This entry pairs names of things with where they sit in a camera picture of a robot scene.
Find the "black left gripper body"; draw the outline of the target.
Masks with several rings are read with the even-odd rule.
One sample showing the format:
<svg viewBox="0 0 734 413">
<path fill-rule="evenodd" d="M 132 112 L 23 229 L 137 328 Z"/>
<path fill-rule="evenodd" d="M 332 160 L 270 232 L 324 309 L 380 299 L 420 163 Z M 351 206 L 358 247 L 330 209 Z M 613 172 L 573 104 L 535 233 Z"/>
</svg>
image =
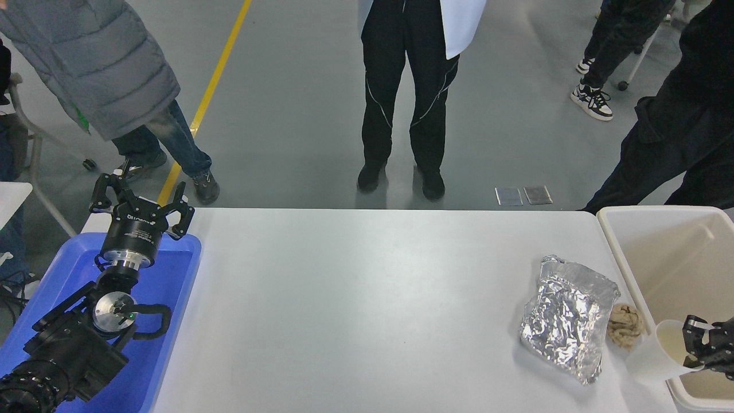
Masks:
<svg viewBox="0 0 734 413">
<path fill-rule="evenodd" d="M 139 263 L 154 263 L 169 223 L 159 206 L 149 200 L 121 203 L 113 209 L 112 222 L 103 241 L 102 257 L 114 262 L 137 255 Z"/>
</svg>

